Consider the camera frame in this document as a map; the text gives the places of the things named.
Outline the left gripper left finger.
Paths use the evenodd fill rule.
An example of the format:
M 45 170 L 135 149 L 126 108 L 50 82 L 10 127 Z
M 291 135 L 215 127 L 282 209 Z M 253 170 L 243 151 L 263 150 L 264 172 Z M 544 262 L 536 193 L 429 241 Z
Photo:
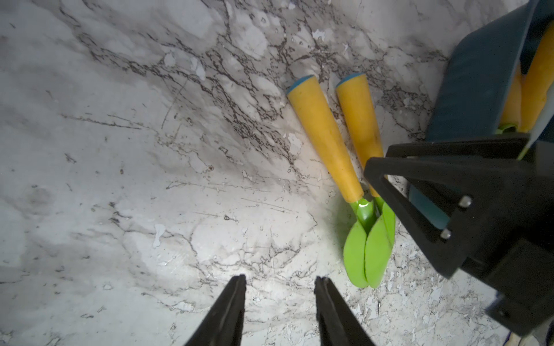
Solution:
M 245 293 L 245 275 L 233 276 L 186 346 L 240 345 L 244 325 Z

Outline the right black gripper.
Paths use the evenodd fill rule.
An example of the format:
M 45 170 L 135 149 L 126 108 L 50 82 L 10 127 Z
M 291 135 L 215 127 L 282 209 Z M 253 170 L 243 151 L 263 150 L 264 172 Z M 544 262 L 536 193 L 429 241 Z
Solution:
M 488 315 L 521 335 L 553 318 L 553 144 L 528 140 L 395 144 L 364 170 L 434 269 L 494 288 Z

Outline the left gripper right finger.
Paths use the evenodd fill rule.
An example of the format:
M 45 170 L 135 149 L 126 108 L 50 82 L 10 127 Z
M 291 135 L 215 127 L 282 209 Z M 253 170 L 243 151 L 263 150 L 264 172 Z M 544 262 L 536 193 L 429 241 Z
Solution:
M 316 278 L 315 297 L 321 345 L 375 345 L 330 278 Z

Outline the yellow plastic shovel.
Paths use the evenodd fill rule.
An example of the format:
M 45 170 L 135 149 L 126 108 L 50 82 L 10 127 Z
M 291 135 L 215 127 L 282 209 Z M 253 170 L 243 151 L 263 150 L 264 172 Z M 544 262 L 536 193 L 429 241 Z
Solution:
M 538 49 L 526 74 L 521 67 L 509 88 L 497 133 L 528 132 L 538 121 L 553 85 L 553 23 L 543 33 Z

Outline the green shovel yellow handle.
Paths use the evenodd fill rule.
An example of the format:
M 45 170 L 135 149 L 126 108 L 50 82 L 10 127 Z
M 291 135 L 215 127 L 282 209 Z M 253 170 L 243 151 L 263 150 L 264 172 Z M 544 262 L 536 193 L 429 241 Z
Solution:
M 392 249 L 382 219 L 384 201 L 379 197 L 371 200 L 364 197 L 349 151 L 317 78 L 307 75 L 298 79 L 288 89 L 287 98 L 356 217 L 343 248 L 346 274 L 358 288 L 377 288 Z
M 336 87 L 358 160 L 384 157 L 379 126 L 365 74 L 347 76 Z M 382 282 L 395 243 L 396 215 L 374 188 L 372 200 L 351 203 L 356 223 L 343 248 L 346 274 L 358 288 L 377 288 Z

